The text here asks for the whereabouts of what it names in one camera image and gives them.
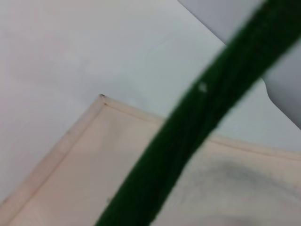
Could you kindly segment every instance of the white speck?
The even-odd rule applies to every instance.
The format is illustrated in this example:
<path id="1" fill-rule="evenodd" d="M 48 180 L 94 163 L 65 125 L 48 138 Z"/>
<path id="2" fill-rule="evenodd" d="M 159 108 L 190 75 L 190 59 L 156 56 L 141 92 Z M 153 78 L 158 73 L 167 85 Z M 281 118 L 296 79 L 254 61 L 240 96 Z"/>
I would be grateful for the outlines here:
<path id="1" fill-rule="evenodd" d="M 207 84 L 204 83 L 204 82 L 201 82 L 199 85 L 198 85 L 198 89 L 199 91 L 203 92 L 203 93 L 206 93 L 207 92 Z"/>

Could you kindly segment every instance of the green fuzzy wire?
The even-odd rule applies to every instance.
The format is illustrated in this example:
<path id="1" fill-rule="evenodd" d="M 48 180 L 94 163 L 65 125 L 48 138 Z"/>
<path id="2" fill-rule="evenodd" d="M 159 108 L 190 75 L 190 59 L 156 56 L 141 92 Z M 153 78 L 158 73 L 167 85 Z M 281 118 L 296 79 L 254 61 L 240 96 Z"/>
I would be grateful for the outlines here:
<path id="1" fill-rule="evenodd" d="M 196 149 L 300 33 L 301 0 L 265 2 L 195 81 L 96 226 L 148 226 Z"/>

